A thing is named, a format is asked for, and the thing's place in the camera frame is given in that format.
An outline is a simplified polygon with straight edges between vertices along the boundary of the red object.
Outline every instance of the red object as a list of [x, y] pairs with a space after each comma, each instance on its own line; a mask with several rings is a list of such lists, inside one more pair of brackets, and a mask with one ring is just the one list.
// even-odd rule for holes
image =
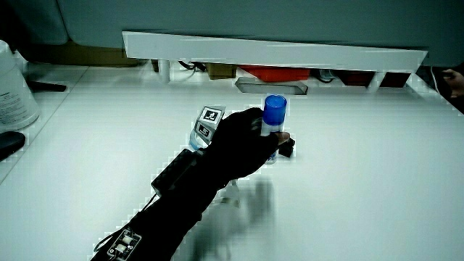
[[260, 80], [268, 83], [307, 80], [310, 76], [310, 69], [304, 68], [270, 67], [257, 65], [239, 65], [239, 67], [258, 77]]

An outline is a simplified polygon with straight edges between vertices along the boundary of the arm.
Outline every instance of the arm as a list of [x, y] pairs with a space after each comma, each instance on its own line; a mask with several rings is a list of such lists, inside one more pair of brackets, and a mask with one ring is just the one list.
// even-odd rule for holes
[[[145, 260], [145, 256], [153, 260], [170, 260], [183, 237], [202, 219], [202, 213], [216, 192], [230, 180], [258, 170], [278, 145], [289, 139], [288, 133], [261, 137], [260, 130], [250, 131], [253, 125], [260, 125], [261, 115], [262, 111], [254, 108], [222, 120], [212, 143], [202, 149], [203, 156], [188, 169], [179, 186], [132, 218], [126, 227], [140, 235], [142, 240], [130, 260]], [[109, 259], [107, 250], [124, 228], [101, 247], [92, 261]]]

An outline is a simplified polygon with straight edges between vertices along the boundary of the black object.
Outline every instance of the black object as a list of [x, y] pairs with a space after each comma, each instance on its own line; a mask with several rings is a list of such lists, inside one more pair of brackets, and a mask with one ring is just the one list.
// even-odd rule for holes
[[24, 146], [26, 137], [22, 133], [7, 131], [0, 134], [0, 160], [5, 160]]
[[278, 148], [278, 153], [285, 157], [290, 157], [293, 152], [293, 146], [295, 145], [295, 140], [290, 138], [287, 142], [280, 145]]
[[142, 237], [134, 233], [131, 228], [125, 229], [108, 249], [107, 254], [111, 260], [129, 260], [141, 239]]
[[189, 167], [196, 164], [200, 156], [184, 149], [179, 155], [152, 181], [152, 187], [158, 196], [173, 190]]
[[179, 63], [186, 68], [187, 70], [195, 70], [195, 68], [200, 69], [202, 72], [206, 71], [206, 67], [201, 62], [191, 62], [194, 65], [188, 65], [185, 62], [179, 61]]
[[66, 90], [66, 86], [55, 83], [39, 83], [33, 80], [27, 80], [27, 85], [32, 92], [38, 91], [60, 91], [63, 92]]

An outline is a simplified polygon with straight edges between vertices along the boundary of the white container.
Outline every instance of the white container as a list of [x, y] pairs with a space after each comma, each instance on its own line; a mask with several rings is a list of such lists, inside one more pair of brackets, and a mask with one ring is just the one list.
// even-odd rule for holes
[[0, 41], [0, 133], [24, 128], [40, 112], [8, 44]]

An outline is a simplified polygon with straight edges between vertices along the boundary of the black device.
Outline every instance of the black device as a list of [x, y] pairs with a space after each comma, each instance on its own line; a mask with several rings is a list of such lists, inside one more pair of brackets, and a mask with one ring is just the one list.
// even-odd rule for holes
[[22, 133], [7, 131], [0, 133], [0, 161], [21, 149], [26, 142], [26, 137]]
[[197, 152], [184, 149], [177, 157], [152, 181], [152, 187], [158, 196], [162, 196], [166, 191], [174, 189], [176, 184], [181, 181], [183, 174], [201, 156]]
[[132, 232], [131, 229], [125, 229], [108, 249], [107, 254], [112, 260], [129, 260], [141, 239], [142, 237]]

